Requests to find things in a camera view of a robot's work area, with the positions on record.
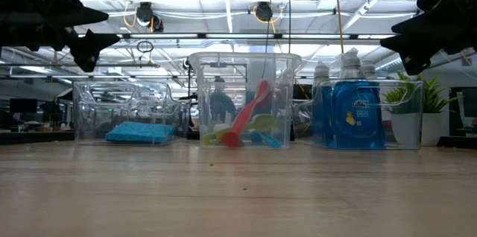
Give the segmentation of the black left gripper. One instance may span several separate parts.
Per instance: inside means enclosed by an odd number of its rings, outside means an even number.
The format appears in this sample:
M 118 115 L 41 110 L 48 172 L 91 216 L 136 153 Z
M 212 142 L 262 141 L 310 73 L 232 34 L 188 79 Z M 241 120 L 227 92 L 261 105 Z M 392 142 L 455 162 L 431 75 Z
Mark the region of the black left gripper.
M 80 0 L 1 0 L 1 46 L 24 46 L 37 51 L 69 47 L 75 64 L 93 72 L 100 52 L 117 43 L 116 34 L 88 30 L 79 37 L 74 26 L 108 20 L 105 12 L 85 7 Z

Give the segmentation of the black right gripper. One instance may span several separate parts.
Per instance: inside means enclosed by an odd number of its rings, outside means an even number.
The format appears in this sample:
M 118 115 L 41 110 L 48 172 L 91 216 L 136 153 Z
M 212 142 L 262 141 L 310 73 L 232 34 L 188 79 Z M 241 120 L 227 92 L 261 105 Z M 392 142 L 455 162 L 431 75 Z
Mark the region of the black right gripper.
M 418 75 L 431 65 L 441 49 L 455 54 L 476 48 L 476 0 L 417 0 L 419 16 L 394 25 L 396 34 L 379 41 L 399 54 L 408 75 Z

